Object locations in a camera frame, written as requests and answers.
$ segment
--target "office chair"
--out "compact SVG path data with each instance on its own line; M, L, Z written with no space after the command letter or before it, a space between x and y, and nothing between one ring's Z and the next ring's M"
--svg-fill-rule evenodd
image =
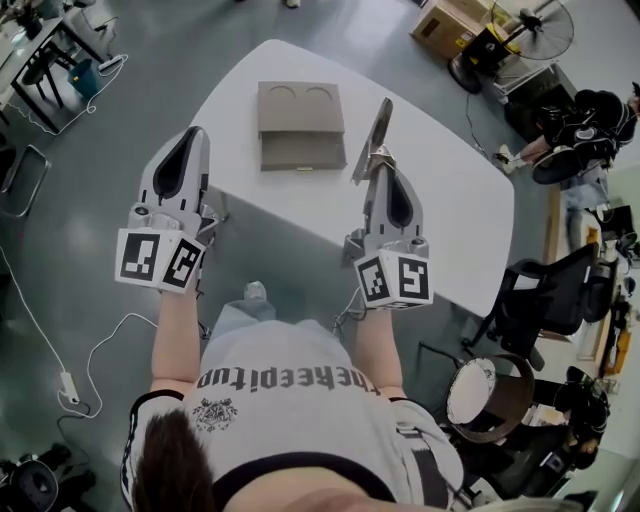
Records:
M598 244L594 243L551 265L523 260L509 267L493 309L473 339L462 341L465 351L473 355L470 349L487 333L493 341L500 337L503 349L527 359L535 370L542 370L544 359L534 348L540 330L569 335L583 320L596 321L587 306L589 273L597 257ZM494 320L495 328L489 331Z
M40 97L47 101L47 96L40 85L40 82L46 78L49 81L49 86L51 87L53 95L58 102L58 106L63 108L64 103L62 102L60 93L58 92L53 76L51 75L51 71L49 70L54 63L63 67L67 71L71 66L76 66L78 64L73 57L63 52L54 43L49 42L27 65L27 70L22 76L22 83L23 85L35 85L40 93Z
M465 487L482 478L503 500L547 496L573 464L568 434L567 425L518 425L500 446L458 442Z

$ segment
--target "black graphic print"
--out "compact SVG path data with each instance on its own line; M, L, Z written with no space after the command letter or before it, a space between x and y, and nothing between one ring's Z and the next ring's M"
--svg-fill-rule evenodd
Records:
M235 420L236 409L230 398L212 402L203 398L198 407L194 407L192 414L196 417L196 427L200 432L213 432L214 430L227 430Z
M328 391L340 387L358 387L367 393L380 396L380 390L371 384L358 370L341 366L314 366L313 368L275 368L248 370L244 368L211 369L200 377L197 387L230 386L236 391L243 389L250 393L273 388L305 388L321 386Z

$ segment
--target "gray floor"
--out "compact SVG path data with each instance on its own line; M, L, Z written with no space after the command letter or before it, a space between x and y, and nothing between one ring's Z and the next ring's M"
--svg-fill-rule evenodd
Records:
M18 145L36 144L53 168L27 221L0 221L0 243L26 300L72 371L81 397L94 410L97 401L84 370L90 349L128 312L156 317L157 293L113 280L116 232L126 224L141 170L163 142L190 123L222 77L261 42L282 39L354 69L473 145L465 117L466 93L451 80L445 62L408 35L418 12L409 0L303 0L297 11L287 10L278 0L109 3L119 16L112 49L128 53L130 59L96 101L97 112L53 138L5 109L12 122L5 130L9 138ZM470 116L487 152L494 152L501 142L522 143L487 98L471 97ZM510 260L540 257L547 191L526 172L512 180L516 218ZM470 254L477 250L481 248L468 248ZM225 267L225 260L229 262L226 257L207 256L206 295L200 301L205 324L211 325L222 304L237 298L243 283L251 279L266 281L282 317L291 320L313 314L328 323L349 295L346 289L338 290L334 304L301 305L291 298L295 290L278 280L278 269L258 264ZM2 314L0 457L16 458L60 440L55 425L61 414L56 401L60 368L15 287L4 299ZM419 313L396 316L408 392L432 409L441 403L453 367L432 354L423 354L418 361L416 344L426 340L459 350L465 324L470 328L469 317L442 299ZM93 421L63 422L68 437L91 456L99 485L90 501L100 510L124 508L118 467L128 410L149 384L153 334L137 320L125 324L96 353L92 366L104 398L102 414Z

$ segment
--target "cardboard box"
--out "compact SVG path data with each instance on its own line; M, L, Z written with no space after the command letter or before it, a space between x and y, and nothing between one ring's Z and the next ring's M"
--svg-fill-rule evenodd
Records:
M453 59L482 31L483 25L443 0L431 0L411 35L423 46Z
M494 3L491 0L447 0L447 3L474 21L482 23L489 23L491 21L490 13Z

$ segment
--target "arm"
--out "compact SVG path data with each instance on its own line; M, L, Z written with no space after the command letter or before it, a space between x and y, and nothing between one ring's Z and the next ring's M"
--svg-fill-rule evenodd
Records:
M402 390L402 367L393 337L391 311L368 311L358 323L353 364L387 398L406 395Z
M184 295L164 292L151 358L151 391L188 392L200 376L200 333L195 286Z

